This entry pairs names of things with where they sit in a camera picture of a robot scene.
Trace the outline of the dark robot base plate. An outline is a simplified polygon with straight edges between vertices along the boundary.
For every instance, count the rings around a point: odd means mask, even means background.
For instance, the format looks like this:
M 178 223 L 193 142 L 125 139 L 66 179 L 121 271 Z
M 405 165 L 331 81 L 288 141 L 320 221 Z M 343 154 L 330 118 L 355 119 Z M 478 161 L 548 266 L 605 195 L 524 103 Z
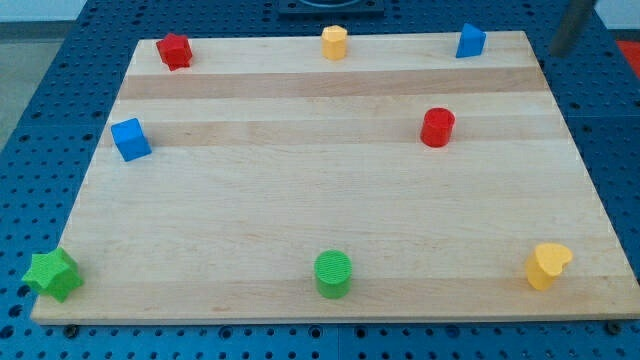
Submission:
M 384 0 L 276 0 L 284 16 L 383 14 Z

